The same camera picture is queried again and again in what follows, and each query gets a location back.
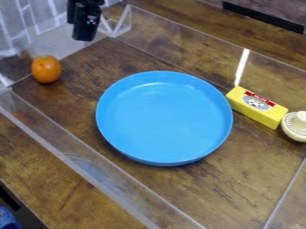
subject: orange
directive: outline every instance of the orange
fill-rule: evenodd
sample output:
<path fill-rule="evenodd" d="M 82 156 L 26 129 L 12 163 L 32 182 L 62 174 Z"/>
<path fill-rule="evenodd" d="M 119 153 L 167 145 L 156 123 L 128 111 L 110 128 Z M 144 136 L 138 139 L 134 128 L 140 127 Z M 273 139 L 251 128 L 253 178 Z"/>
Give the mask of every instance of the orange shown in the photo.
<path fill-rule="evenodd" d="M 42 55 L 34 59 L 31 71 L 38 82 L 52 83 L 62 76 L 63 66 L 54 56 Z"/>

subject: yellow package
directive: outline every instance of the yellow package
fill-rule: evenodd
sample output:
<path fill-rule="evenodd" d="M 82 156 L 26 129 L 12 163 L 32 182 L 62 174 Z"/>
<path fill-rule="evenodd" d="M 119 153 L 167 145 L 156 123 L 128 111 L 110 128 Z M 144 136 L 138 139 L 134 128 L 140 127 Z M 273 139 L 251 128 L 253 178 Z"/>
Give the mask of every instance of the yellow package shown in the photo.
<path fill-rule="evenodd" d="M 283 116 L 289 112 L 286 107 L 239 86 L 227 93 L 226 97 L 235 111 L 273 130 L 277 129 Z"/>

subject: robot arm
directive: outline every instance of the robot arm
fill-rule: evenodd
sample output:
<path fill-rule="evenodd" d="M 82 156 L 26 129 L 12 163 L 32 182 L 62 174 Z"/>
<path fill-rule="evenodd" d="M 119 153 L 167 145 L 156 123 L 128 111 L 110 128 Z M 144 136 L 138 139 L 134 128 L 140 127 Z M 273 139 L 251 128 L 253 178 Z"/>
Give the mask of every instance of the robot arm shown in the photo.
<path fill-rule="evenodd" d="M 75 40 L 92 41 L 100 23 L 100 5 L 104 0 L 68 0 L 67 22 L 74 24 Z"/>

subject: wooden table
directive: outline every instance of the wooden table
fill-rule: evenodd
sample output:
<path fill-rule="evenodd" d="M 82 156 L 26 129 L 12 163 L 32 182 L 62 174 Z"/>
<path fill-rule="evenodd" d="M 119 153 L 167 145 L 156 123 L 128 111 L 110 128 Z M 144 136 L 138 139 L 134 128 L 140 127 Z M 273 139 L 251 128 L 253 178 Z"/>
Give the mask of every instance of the wooden table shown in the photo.
<path fill-rule="evenodd" d="M 302 35 L 195 1 L 128 2 L 306 69 Z M 150 70 L 182 71 L 114 38 L 106 38 L 63 59 L 60 81 L 42 86 L 27 78 L 14 86 L 14 91 L 205 226 L 262 228 L 301 165 L 305 144 L 289 140 L 281 129 L 271 131 L 234 113 L 230 138 L 195 164 L 159 168 L 128 160 L 96 129 L 96 101 L 123 76 Z M 305 95 L 301 84 L 306 79 L 301 76 L 287 84 L 281 72 L 279 75 L 278 83 L 270 85 L 271 91 L 282 86 L 291 100 L 297 93 L 290 93 L 289 87 L 297 87 L 298 94 Z M 246 84 L 255 86 L 253 78 Z M 290 109 L 302 107 L 306 107 L 302 100 L 289 104 Z M 144 227 L 3 115 L 0 122 L 0 180 L 50 228 Z"/>

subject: blue plate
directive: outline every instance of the blue plate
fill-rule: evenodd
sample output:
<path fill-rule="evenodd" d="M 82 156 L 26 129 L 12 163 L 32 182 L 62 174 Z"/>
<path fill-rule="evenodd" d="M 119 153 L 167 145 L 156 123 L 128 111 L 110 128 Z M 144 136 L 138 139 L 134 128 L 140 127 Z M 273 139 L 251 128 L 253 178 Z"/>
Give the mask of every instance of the blue plate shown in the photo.
<path fill-rule="evenodd" d="M 98 102 L 96 124 L 123 155 L 148 165 L 177 166 L 221 146 L 231 132 L 233 110 L 199 78 L 143 72 L 108 88 Z"/>

